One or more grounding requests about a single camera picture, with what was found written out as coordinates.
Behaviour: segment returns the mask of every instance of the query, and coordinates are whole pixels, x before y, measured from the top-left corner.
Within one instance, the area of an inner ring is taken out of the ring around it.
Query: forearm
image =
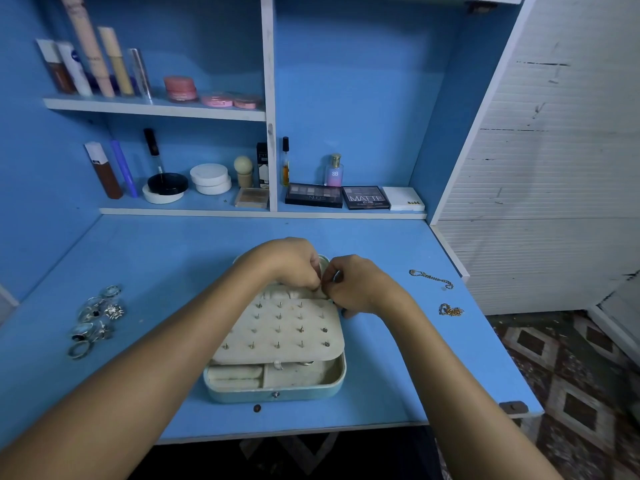
[[[403,290],[386,302],[380,315],[396,339],[453,478],[559,479],[414,300]]]
[[[242,258],[0,454],[0,478],[126,478],[272,277]]]

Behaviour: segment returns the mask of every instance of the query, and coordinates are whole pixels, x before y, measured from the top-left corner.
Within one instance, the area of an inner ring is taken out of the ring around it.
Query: blue desk surface
[[[234,257],[289,235],[308,238],[329,257],[357,253],[373,259],[416,298],[494,400],[523,401],[530,413],[542,413],[423,221],[103,216],[0,328],[0,447],[194,297]],[[409,269],[450,280],[455,288],[412,277]],[[111,284],[123,286],[128,314],[116,323],[113,339],[96,344],[82,360],[69,359],[68,332],[78,308]],[[465,313],[438,315],[441,303]],[[380,319],[361,315],[343,327],[347,375],[334,397],[265,403],[254,413],[253,404],[212,403],[200,379],[161,441],[425,422],[400,352]]]

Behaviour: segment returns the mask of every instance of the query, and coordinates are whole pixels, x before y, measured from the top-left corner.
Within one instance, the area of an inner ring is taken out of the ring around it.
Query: person
[[[345,318],[387,325],[453,478],[560,479],[453,354],[420,307],[372,261],[332,259],[320,276],[304,239],[269,241],[117,355],[0,452],[0,478],[124,479],[162,434],[234,323],[277,281],[317,289]]]

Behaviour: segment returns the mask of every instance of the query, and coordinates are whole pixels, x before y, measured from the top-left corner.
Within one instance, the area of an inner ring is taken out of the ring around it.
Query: black eyeshadow palette
[[[297,205],[311,205],[313,207],[341,209],[342,195],[340,194],[340,187],[289,183],[284,202]]]
[[[349,210],[391,209],[391,204],[379,187],[343,187]]]

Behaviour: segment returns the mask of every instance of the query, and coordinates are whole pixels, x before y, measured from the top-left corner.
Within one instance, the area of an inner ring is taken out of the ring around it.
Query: person's right hand
[[[333,258],[322,276],[322,289],[351,318],[359,312],[380,315],[385,300],[402,291],[393,279],[369,259],[355,254]]]

